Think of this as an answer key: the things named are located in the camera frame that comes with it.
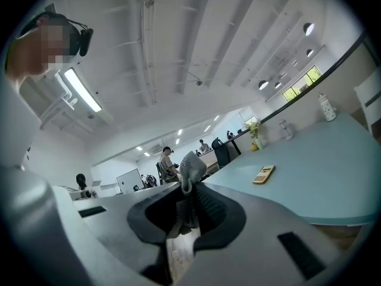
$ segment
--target black rubber pad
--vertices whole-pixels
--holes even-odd
[[[81,215],[82,218],[84,218],[84,217],[92,216],[92,215],[99,214],[105,211],[106,209],[104,207],[99,206],[99,207],[92,207],[90,209],[78,211],[78,213],[79,215]]]
[[[278,235],[292,260],[306,279],[310,279],[325,269],[323,263],[293,232]]]

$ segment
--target calculator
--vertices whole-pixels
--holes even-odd
[[[252,181],[253,184],[265,184],[268,180],[268,177],[270,177],[271,173],[273,172],[275,168],[275,165],[268,165],[262,167],[261,171],[257,175],[257,177],[254,178]]]

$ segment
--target white chair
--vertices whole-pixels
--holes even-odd
[[[381,119],[380,68],[377,68],[361,85],[356,86],[354,89],[363,108],[369,132],[373,136],[371,126]]]

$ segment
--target white bottle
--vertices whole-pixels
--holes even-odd
[[[327,121],[332,121],[336,119],[336,112],[335,108],[331,105],[329,100],[327,99],[327,96],[325,94],[321,94],[319,92],[319,102],[321,105],[321,109],[323,109],[324,115],[326,116]]]

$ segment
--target ceiling light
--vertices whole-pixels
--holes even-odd
[[[95,112],[99,112],[102,110],[101,106],[99,106],[96,101],[93,99],[89,91],[86,90],[85,86],[83,86],[82,82],[78,78],[77,74],[74,72],[73,68],[70,68],[64,73],[65,77],[71,83],[73,88],[78,92],[78,94],[84,99],[84,101],[90,106],[92,110]]]
[[[307,50],[307,57],[310,57],[313,52],[314,52],[314,50],[308,49]]]
[[[261,80],[258,87],[260,90],[262,90],[263,88],[265,88],[266,86],[268,85],[268,81],[266,80]]]
[[[306,36],[311,34],[312,30],[314,29],[315,24],[314,23],[306,23],[303,25],[303,32],[305,33]]]

